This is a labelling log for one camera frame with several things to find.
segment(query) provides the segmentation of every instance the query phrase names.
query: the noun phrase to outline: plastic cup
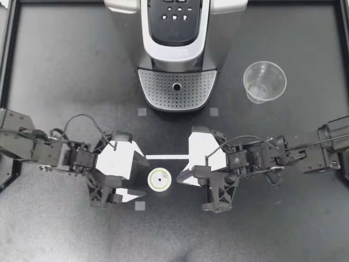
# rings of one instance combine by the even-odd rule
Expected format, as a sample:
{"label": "plastic cup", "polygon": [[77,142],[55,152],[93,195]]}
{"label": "plastic cup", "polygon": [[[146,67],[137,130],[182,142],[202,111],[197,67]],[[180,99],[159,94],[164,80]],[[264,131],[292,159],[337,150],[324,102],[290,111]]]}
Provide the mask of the plastic cup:
{"label": "plastic cup", "polygon": [[272,62],[260,61],[247,67],[243,77],[247,98],[255,104],[278,99],[285,91],[284,71]]}

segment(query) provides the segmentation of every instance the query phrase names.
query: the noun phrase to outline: coffee maker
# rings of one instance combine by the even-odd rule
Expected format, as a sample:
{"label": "coffee maker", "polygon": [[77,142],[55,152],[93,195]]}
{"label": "coffee maker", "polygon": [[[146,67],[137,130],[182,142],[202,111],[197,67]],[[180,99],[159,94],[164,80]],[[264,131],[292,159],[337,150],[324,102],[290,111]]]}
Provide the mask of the coffee maker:
{"label": "coffee maker", "polygon": [[104,0],[148,104],[205,106],[248,0]]}

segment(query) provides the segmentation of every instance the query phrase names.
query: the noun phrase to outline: gray square marker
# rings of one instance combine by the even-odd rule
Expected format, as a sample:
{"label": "gray square marker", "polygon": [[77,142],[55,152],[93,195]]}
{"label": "gray square marker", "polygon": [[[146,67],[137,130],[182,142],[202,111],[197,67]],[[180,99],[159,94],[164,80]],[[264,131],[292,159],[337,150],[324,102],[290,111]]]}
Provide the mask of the gray square marker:
{"label": "gray square marker", "polygon": [[136,201],[135,202],[135,210],[136,211],[145,211],[146,210],[146,202],[145,201]]}
{"label": "gray square marker", "polygon": [[210,116],[214,116],[214,117],[219,116],[218,108],[210,108],[209,109],[209,115]]}
{"label": "gray square marker", "polygon": [[138,116],[147,116],[146,108],[138,108]]}

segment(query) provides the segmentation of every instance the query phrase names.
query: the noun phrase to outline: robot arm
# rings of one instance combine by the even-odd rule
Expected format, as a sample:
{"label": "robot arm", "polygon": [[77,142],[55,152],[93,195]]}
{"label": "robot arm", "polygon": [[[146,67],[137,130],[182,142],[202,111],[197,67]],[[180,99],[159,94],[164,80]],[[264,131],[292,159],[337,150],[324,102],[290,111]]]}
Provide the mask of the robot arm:
{"label": "robot arm", "polygon": [[[246,138],[255,141],[242,143]],[[219,132],[193,128],[189,164],[177,181],[203,187],[207,201],[202,209],[223,212],[232,208],[242,177],[261,174],[272,186],[278,186],[282,170],[295,166],[303,173],[341,169],[349,179],[348,149],[349,117],[331,121],[309,134],[267,141],[255,136],[227,140]]]}
{"label": "robot arm", "polygon": [[[113,207],[145,195],[126,188],[134,162],[148,165],[146,158],[130,134],[103,134],[95,149],[85,142],[71,141],[62,131],[60,137],[47,136],[37,130],[29,116],[0,109],[0,154],[14,160],[13,168],[23,162],[41,164],[45,171],[58,170],[86,176],[91,205]],[[60,165],[63,145],[67,145]],[[16,172],[0,180],[0,190],[17,178]]]}

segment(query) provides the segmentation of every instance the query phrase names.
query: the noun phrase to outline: perforated drip tray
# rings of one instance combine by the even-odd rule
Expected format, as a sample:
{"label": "perforated drip tray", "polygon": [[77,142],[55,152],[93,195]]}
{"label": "perforated drip tray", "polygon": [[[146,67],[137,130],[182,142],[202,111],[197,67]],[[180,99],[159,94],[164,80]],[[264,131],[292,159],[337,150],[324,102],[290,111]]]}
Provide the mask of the perforated drip tray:
{"label": "perforated drip tray", "polygon": [[193,111],[205,105],[217,71],[163,73],[138,70],[141,86],[149,104],[163,111]]}

